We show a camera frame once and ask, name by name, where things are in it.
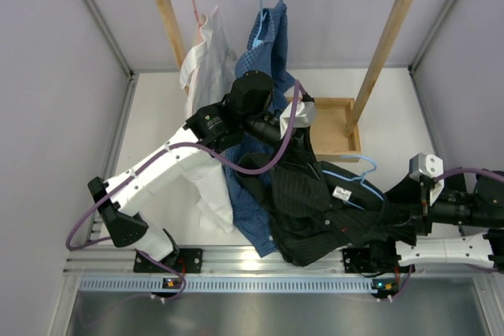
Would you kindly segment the dark pinstriped shirt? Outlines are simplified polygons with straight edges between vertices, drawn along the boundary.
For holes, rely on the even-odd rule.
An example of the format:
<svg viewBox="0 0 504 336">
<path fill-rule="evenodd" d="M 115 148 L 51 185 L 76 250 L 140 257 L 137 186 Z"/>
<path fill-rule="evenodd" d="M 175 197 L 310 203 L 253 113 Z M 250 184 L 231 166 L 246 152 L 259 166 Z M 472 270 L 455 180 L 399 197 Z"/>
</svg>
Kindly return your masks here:
<svg viewBox="0 0 504 336">
<path fill-rule="evenodd" d="M 347 245 L 383 241 L 395 219 L 385 193 L 327 161 L 279 163 L 262 175 L 238 175 L 268 213 L 282 258 L 304 267 Z"/>
</svg>

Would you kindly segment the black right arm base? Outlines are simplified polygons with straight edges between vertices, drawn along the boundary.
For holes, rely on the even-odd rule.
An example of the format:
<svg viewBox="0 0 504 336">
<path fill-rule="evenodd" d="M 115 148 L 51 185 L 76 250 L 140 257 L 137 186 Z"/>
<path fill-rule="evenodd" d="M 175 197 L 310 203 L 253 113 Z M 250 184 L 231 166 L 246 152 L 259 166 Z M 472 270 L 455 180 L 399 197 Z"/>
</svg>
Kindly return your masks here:
<svg viewBox="0 0 504 336">
<path fill-rule="evenodd" d="M 381 253 L 370 248 L 346 248 L 342 250 L 345 273 L 378 275 L 407 273 L 409 266 L 400 266 L 396 253 Z"/>
</svg>

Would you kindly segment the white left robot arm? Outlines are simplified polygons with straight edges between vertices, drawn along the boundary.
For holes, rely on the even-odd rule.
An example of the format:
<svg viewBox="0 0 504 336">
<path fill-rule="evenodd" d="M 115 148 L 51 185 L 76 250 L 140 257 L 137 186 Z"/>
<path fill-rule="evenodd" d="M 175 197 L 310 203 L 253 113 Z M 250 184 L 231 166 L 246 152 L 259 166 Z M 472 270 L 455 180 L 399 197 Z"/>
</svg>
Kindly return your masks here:
<svg viewBox="0 0 504 336">
<path fill-rule="evenodd" d="M 292 101 L 280 116 L 269 111 L 274 81 L 264 72 L 249 71 L 213 104 L 198 109 L 185 124 L 151 155 L 125 172 L 88 183 L 98 211 L 117 248 L 132 247 L 159 271 L 177 265 L 180 250 L 166 230 L 144 220 L 145 202 L 177 177 L 211 161 L 219 161 L 245 175 L 262 175 L 287 156 L 295 129 L 307 129 L 315 117 L 314 99 L 296 82 Z M 244 135 L 275 149 L 260 168 L 244 168 L 226 160 L 222 153 L 237 146 Z"/>
</svg>

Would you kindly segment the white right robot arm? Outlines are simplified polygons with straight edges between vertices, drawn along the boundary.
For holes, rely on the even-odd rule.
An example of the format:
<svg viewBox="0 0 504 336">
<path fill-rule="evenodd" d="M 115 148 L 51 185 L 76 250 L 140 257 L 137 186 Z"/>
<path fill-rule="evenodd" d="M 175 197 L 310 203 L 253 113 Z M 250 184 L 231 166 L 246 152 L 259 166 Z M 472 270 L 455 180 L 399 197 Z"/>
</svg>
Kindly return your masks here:
<svg viewBox="0 0 504 336">
<path fill-rule="evenodd" d="M 419 264 L 470 265 L 503 271 L 503 174 L 476 175 L 466 191 L 462 175 L 423 178 L 408 193 L 391 195 L 399 221 L 383 241 L 369 243 L 366 260 L 377 271 L 404 271 Z"/>
</svg>

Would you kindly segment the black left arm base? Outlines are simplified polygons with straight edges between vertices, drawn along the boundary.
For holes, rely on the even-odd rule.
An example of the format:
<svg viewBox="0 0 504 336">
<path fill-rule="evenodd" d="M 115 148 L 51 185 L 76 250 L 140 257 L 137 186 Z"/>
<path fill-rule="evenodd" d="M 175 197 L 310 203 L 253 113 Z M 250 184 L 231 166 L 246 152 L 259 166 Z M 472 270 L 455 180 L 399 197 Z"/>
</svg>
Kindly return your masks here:
<svg viewBox="0 0 504 336">
<path fill-rule="evenodd" d="M 182 248 L 161 261 L 165 266 L 179 273 L 197 274 L 202 270 L 203 250 L 197 248 Z M 167 271 L 150 262 L 140 253 L 136 253 L 134 260 L 134 273 L 167 273 Z"/>
</svg>

